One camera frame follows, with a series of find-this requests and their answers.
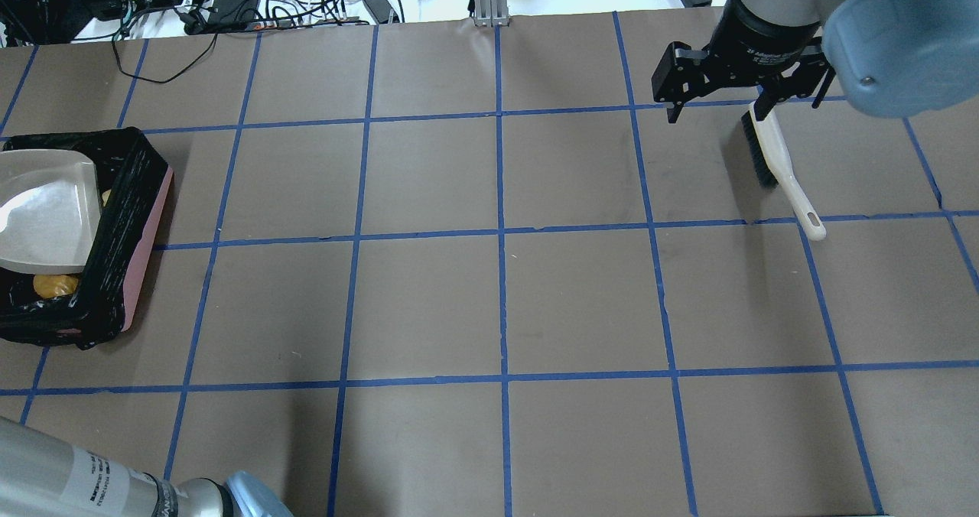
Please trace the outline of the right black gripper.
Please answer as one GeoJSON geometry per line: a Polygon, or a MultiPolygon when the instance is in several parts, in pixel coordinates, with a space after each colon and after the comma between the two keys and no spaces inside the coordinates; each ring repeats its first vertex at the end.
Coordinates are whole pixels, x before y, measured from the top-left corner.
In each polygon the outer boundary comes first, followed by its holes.
{"type": "Polygon", "coordinates": [[[812,0],[790,0],[757,15],[743,0],[727,0],[719,25],[703,50],[674,41],[652,74],[652,96],[678,122],[683,107],[718,89],[755,87],[762,92],[754,117],[765,120],[791,96],[812,97],[817,109],[836,71],[817,36],[818,13],[812,0]]]}

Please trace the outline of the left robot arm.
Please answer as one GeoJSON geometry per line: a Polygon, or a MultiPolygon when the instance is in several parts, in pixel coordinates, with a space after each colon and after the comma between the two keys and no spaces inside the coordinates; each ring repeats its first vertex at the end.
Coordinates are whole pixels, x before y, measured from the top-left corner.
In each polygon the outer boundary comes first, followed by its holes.
{"type": "Polygon", "coordinates": [[[291,516],[256,476],[169,482],[7,418],[1,420],[3,516],[291,516]]]}

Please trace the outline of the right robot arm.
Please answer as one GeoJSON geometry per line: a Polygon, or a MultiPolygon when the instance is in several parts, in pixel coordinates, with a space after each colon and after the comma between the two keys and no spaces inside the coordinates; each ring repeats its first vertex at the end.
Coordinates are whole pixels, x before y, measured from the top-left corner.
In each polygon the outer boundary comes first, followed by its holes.
{"type": "Polygon", "coordinates": [[[718,89],[759,87],[756,115],[838,82],[858,112],[903,119],[977,95],[978,0],[727,0],[710,42],[670,43],[652,96],[674,123],[718,89]]]}

